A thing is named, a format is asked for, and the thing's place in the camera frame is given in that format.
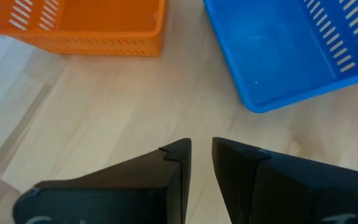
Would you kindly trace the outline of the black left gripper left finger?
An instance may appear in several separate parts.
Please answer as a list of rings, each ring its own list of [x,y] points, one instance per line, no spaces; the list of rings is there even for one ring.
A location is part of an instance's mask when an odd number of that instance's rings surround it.
[[[22,194],[15,224],[185,224],[191,139],[69,180],[48,180]]]

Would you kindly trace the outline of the blue slotted plastic basket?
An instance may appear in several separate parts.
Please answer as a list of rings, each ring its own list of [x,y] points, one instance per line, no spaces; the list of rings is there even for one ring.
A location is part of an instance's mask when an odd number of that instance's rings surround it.
[[[358,83],[358,0],[203,0],[243,104],[265,113]]]

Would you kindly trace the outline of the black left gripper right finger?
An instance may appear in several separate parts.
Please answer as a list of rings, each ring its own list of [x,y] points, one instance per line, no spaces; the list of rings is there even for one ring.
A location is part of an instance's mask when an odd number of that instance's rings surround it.
[[[213,138],[232,224],[358,224],[358,171]]]

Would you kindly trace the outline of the orange slotted plastic basket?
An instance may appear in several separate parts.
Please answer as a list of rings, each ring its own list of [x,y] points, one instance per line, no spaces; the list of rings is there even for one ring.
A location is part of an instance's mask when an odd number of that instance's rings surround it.
[[[0,0],[0,35],[56,54],[156,56],[167,0]]]

